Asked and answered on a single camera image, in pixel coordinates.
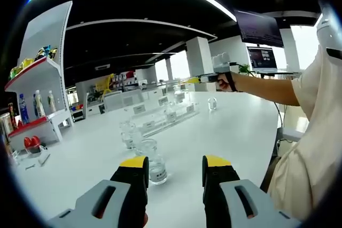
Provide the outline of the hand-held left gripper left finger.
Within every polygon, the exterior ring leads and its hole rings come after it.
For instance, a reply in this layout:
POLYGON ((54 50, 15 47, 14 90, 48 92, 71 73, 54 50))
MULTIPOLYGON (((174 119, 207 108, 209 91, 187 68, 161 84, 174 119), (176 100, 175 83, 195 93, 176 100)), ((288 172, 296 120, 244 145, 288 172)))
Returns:
POLYGON ((80 196, 74 209, 48 221, 50 227, 143 227, 149 186, 149 158, 123 161, 111 179, 80 196))

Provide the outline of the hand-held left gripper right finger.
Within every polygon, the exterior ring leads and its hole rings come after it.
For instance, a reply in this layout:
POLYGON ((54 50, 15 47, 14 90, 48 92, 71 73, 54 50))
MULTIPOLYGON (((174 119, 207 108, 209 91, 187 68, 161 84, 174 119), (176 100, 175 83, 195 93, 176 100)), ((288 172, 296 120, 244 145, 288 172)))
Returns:
POLYGON ((299 221, 275 208, 270 196, 231 163, 204 155, 203 204, 207 227, 298 227, 299 221))

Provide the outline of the person's right hand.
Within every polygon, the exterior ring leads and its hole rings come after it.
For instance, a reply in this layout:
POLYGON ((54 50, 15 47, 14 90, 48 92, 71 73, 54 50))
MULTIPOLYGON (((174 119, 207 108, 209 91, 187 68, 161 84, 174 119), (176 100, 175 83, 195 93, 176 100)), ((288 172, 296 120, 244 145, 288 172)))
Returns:
POLYGON ((217 77, 217 86, 221 91, 231 92, 231 87, 225 74, 219 74, 217 77))

